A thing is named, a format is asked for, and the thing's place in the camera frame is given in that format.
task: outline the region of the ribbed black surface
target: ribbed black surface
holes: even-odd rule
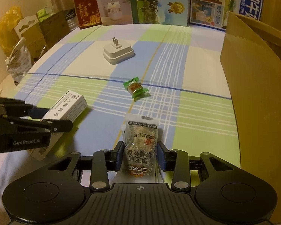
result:
[[[54,225],[220,225],[205,216],[187,194],[167,184],[115,184],[105,193],[92,194],[85,206]],[[21,225],[12,222],[10,225]],[[259,225],[271,225],[264,221]]]

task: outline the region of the white power adapter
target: white power adapter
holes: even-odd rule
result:
[[[110,64],[118,64],[134,57],[135,53],[127,41],[118,41],[118,39],[113,37],[113,43],[104,46],[103,55]]]

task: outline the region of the metal screw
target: metal screw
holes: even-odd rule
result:
[[[97,182],[94,182],[92,184],[92,186],[95,188],[95,189],[103,189],[107,186],[107,184],[105,182],[102,182],[102,181],[97,181]]]
[[[189,184],[187,182],[184,182],[184,181],[178,181],[178,182],[174,183],[174,186],[177,189],[186,189],[189,186]]]

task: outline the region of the plaid tablecloth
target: plaid tablecloth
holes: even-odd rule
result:
[[[240,166],[232,101],[219,60],[225,33],[170,25],[117,25],[76,29],[50,49],[9,96],[50,108],[67,91],[89,105],[49,155],[39,162],[26,151],[0,155],[0,206],[13,180],[72,151],[92,155],[122,140],[126,113],[160,119],[168,149],[192,156],[211,152]],[[111,65],[103,47],[128,41],[135,57]],[[123,82],[138,76],[150,97],[134,102]]]

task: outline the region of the yellow plastic bag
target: yellow plastic bag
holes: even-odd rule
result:
[[[21,8],[11,7],[0,20],[0,46],[7,57],[10,56],[13,48],[19,42],[14,27],[23,19]]]

